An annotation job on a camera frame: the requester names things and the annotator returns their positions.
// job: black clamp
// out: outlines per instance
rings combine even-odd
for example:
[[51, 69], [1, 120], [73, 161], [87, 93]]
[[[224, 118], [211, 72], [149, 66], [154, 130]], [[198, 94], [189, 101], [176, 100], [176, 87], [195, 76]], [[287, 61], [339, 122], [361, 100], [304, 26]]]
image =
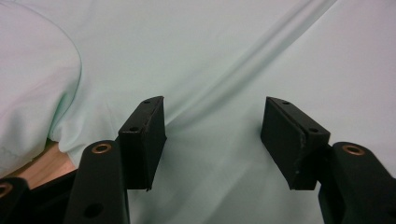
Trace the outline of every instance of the black clamp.
[[314, 189], [326, 224], [396, 223], [396, 180], [367, 148], [330, 133], [290, 102], [267, 97], [262, 142], [290, 189]]
[[0, 224], [129, 223], [127, 189], [151, 189], [166, 141], [163, 97], [143, 101], [115, 141], [84, 149], [79, 168], [36, 189], [0, 179]]

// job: round hole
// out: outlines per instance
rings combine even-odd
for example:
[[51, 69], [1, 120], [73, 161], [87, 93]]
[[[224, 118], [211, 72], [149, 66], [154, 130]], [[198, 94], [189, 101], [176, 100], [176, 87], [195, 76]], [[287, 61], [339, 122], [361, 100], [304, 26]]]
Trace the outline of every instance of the round hole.
[[104, 207], [101, 203], [93, 203], [85, 209], [84, 216], [87, 218], [97, 217], [102, 213], [103, 209]]
[[101, 154], [108, 152], [110, 149], [111, 149], [110, 144], [99, 144], [92, 149], [92, 152], [96, 154]]
[[12, 191], [12, 185], [8, 182], [0, 184], [0, 198], [8, 195]]
[[132, 128], [129, 129], [129, 131], [135, 133], [135, 132], [139, 131], [139, 128], [138, 127], [132, 127]]
[[310, 131], [311, 133], [318, 133], [318, 132], [319, 132], [319, 130], [316, 129], [316, 128], [310, 128], [309, 131]]
[[361, 149], [360, 147], [355, 147], [351, 145], [343, 146], [343, 150], [349, 154], [355, 155], [355, 156], [362, 156], [366, 152]]

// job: black plastic part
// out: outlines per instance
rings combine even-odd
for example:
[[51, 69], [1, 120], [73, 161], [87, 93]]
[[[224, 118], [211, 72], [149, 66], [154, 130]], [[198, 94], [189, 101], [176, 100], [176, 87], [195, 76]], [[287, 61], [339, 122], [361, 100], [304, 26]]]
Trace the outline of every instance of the black plastic part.
[[291, 189], [314, 189], [317, 154], [324, 152], [330, 133], [293, 104], [266, 98], [262, 142]]
[[0, 179], [0, 224], [25, 223], [29, 220], [29, 196], [26, 180], [17, 177]]
[[323, 220], [326, 224], [341, 224], [346, 211], [346, 204], [335, 182], [328, 156], [332, 154], [332, 149], [328, 150], [325, 157], [318, 157], [318, 167], [316, 174], [320, 182], [318, 200]]
[[63, 223], [76, 173], [77, 170], [72, 171], [31, 190], [34, 223]]
[[337, 199], [328, 195], [327, 199], [320, 201], [321, 204], [330, 204], [328, 217], [335, 220], [326, 221], [327, 224], [396, 223], [396, 179], [369, 149], [353, 143], [336, 143], [328, 161], [335, 188], [343, 200], [338, 199], [339, 203], [334, 203]]
[[85, 148], [67, 205], [65, 224], [129, 223], [127, 193], [115, 141]]
[[142, 102], [119, 130], [127, 189], [151, 189], [166, 141], [163, 97]]

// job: wrinkled sheet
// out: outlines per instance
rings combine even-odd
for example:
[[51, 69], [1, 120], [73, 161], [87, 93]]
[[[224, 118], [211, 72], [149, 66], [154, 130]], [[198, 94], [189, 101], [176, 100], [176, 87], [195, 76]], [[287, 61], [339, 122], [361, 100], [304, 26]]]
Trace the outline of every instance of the wrinkled sheet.
[[80, 70], [77, 49], [59, 27], [0, 1], [0, 176], [43, 150], [73, 101]]
[[168, 140], [153, 190], [129, 191], [132, 223], [323, 223], [318, 193], [289, 191], [262, 145], [266, 96], [396, 175], [394, 1], [16, 3], [80, 55], [73, 103], [45, 130], [74, 164], [141, 101], [165, 97]]

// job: wooden surface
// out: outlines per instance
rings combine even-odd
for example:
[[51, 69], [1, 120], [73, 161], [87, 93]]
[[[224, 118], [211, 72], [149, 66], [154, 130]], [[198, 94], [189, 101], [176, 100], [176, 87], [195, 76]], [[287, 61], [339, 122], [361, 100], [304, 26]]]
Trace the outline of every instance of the wooden surface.
[[59, 150], [58, 143], [48, 141], [45, 150], [39, 156], [8, 176], [25, 178], [30, 189], [34, 189], [75, 169], [69, 157]]

